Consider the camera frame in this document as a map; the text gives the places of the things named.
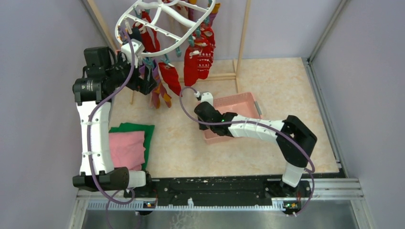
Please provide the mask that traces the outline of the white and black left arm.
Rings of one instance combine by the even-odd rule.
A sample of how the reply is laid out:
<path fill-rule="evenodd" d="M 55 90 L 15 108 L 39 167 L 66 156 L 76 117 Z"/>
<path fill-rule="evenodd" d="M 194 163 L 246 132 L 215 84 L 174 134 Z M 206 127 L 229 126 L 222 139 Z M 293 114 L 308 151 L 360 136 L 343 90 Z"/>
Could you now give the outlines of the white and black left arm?
<path fill-rule="evenodd" d="M 139 75 L 135 45 L 114 54 L 109 47 L 84 50 L 82 77 L 72 86 L 82 135 L 82 162 L 73 186 L 90 192 L 134 188 L 141 197 L 153 192 L 146 171 L 131 171 L 113 164 L 109 144 L 112 99 Z"/>

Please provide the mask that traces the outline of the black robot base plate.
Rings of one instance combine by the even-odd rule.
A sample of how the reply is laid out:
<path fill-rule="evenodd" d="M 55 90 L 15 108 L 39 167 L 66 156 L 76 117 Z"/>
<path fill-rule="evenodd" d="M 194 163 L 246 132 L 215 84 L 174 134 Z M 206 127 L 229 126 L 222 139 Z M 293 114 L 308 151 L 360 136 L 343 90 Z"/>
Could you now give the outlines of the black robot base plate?
<path fill-rule="evenodd" d="M 272 197 L 308 197 L 311 182 L 301 180 L 296 188 L 281 184 L 281 175 L 225 176 L 225 177 L 175 177 L 147 178 L 147 184 L 137 187 L 136 197 L 159 197 L 166 194 L 202 193 L 268 193 Z"/>

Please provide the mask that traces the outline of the pink plastic basket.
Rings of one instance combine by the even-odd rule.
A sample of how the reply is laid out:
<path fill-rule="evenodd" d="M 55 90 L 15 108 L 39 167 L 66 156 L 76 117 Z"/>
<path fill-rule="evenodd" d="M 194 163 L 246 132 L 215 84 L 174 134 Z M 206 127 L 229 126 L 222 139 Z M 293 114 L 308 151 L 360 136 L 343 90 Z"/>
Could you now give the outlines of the pink plastic basket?
<path fill-rule="evenodd" d="M 234 94 L 213 99 L 213 106 L 220 113 L 233 112 L 250 118 L 262 118 L 262 112 L 251 92 Z M 208 145 L 231 140 L 228 136 L 219 136 L 210 129 L 203 130 L 203 137 Z"/>

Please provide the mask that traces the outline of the purple striped sock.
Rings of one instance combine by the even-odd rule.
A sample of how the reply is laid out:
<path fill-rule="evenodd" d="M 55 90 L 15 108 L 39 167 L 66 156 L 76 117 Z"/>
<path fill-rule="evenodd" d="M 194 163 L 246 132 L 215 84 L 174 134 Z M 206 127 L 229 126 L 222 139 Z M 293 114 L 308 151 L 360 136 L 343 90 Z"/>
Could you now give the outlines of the purple striped sock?
<path fill-rule="evenodd" d="M 155 60 L 153 60 L 153 68 L 152 68 L 152 76 L 154 80 L 157 82 L 157 86 L 151 91 L 150 95 L 150 107 L 154 107 L 155 109 L 160 108 L 160 99 L 164 101 L 168 108 L 171 108 L 171 96 L 168 94 L 165 86 L 162 83 L 159 67 Z"/>

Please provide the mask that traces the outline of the teal clothespin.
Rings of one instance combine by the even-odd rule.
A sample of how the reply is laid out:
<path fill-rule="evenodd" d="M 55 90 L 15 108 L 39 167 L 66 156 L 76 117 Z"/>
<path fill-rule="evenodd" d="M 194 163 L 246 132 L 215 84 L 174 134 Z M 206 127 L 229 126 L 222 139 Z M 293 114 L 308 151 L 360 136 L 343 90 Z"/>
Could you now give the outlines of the teal clothespin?
<path fill-rule="evenodd" d="M 161 61 L 162 61 L 164 64 L 166 64 L 167 66 L 169 66 L 169 67 L 174 67 L 174 65 L 170 62 L 170 60 L 169 60 L 167 54 L 164 54 L 164 55 L 163 55 L 163 58 L 161 59 Z"/>

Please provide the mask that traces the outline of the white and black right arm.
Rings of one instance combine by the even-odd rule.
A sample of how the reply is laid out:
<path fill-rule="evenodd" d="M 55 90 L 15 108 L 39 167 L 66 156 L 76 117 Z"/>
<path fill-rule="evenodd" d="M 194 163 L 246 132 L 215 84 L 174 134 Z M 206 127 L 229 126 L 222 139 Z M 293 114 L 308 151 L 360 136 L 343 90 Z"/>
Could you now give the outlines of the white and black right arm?
<path fill-rule="evenodd" d="M 287 197 L 299 191 L 299 182 L 317 142 L 316 135 L 296 116 L 270 121 L 245 117 L 234 112 L 220 113 L 208 102 L 198 104 L 194 113 L 203 130 L 218 136 L 248 137 L 275 143 L 285 161 L 280 191 Z"/>

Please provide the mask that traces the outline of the red santa sock front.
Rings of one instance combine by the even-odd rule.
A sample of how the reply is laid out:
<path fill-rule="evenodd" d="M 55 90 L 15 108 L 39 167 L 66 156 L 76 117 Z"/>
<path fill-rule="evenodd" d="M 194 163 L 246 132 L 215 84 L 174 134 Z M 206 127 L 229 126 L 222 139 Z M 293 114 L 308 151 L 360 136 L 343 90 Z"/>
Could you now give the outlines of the red santa sock front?
<path fill-rule="evenodd" d="M 168 85 L 169 89 L 172 90 L 176 95 L 180 96 L 181 85 L 179 82 L 179 75 L 174 66 L 166 64 L 164 62 L 158 63 L 161 77 L 164 82 Z"/>

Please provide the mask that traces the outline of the white plastic clip hanger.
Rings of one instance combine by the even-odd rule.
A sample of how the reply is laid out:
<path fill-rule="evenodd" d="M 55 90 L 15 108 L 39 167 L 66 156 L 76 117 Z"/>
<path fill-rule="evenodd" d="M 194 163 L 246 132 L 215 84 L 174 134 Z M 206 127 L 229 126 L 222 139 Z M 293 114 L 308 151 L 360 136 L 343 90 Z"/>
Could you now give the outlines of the white plastic clip hanger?
<path fill-rule="evenodd" d="M 170 46 L 162 49 L 161 51 L 143 52 L 138 53 L 137 55 L 142 57 L 163 56 L 180 47 L 180 45 L 182 45 L 185 41 L 187 41 L 188 38 L 199 28 L 199 26 L 205 21 L 205 19 L 209 17 L 209 15 L 214 10 L 216 1 L 210 0 L 208 1 L 208 3 L 209 6 L 204 8 L 200 7 L 199 5 L 191 4 L 183 0 L 170 0 L 167 3 L 165 3 L 162 0 L 156 1 L 137 0 L 118 19 L 114 30 L 115 39 L 119 44 L 123 44 L 124 42 L 120 37 L 121 32 L 119 31 L 119 29 L 120 28 L 128 29 L 129 27 L 131 27 L 133 23 L 138 22 L 139 24 L 146 26 L 147 28 L 150 28 L 152 31 L 160 33 L 163 36 L 169 37 L 170 39 L 172 39 L 172 43 Z M 192 21 L 187 17 L 182 16 L 175 10 L 174 6 L 176 4 L 198 11 L 201 13 L 201 15 L 195 21 Z M 142 19 L 141 16 L 136 15 L 141 10 L 145 11 L 152 10 L 154 15 L 150 22 Z M 167 30 L 169 24 L 168 22 L 165 23 L 159 22 L 160 19 L 166 19 L 169 21 L 174 20 L 179 25 L 185 27 L 186 30 L 182 34 L 180 33 L 176 34 L 174 33 L 174 30 L 170 31 Z"/>

